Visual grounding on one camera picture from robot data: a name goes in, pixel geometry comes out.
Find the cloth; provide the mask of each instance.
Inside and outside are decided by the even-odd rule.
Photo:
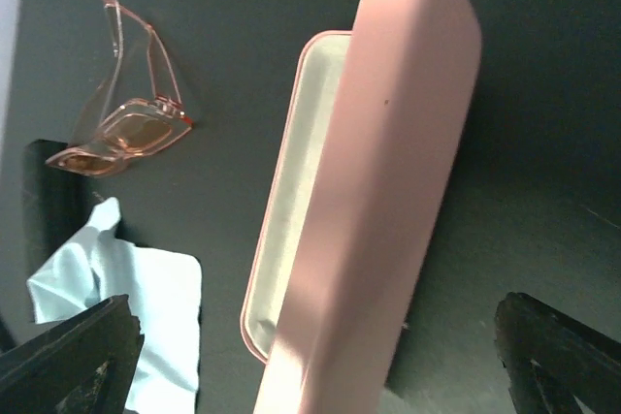
[[[145,344],[125,407],[138,414],[193,414],[200,265],[192,256],[115,238],[119,221],[118,200],[109,198],[27,280],[35,321],[66,320],[110,296],[129,295]]]

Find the eyeglasses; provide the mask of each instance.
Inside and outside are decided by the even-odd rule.
[[[131,159],[159,152],[192,129],[168,53],[153,27],[118,0],[103,2],[116,62],[84,105],[69,147],[46,161],[50,167],[89,176],[116,174]],[[147,63],[153,98],[133,98],[114,109],[123,62],[122,15],[136,20],[148,33]]]

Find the brown lens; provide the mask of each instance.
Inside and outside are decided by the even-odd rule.
[[[106,139],[123,149],[136,152],[149,149],[171,134],[165,121],[139,113],[130,113],[106,131]]]
[[[92,155],[74,154],[60,162],[60,165],[74,172],[97,175],[108,171],[114,165],[114,161]]]

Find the eyeglass temple arm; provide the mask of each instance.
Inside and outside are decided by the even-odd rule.
[[[149,23],[131,10],[118,4],[118,0],[116,0],[116,5],[121,13],[137,21],[148,32],[147,62],[153,95],[155,97],[161,96],[172,99],[181,106],[181,96],[179,93],[179,86],[177,85],[177,79],[175,78],[175,72],[173,71],[168,52],[159,35]]]

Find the pink box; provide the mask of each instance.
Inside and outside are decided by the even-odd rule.
[[[469,0],[360,0],[302,51],[241,316],[255,413],[376,412],[480,48]]]

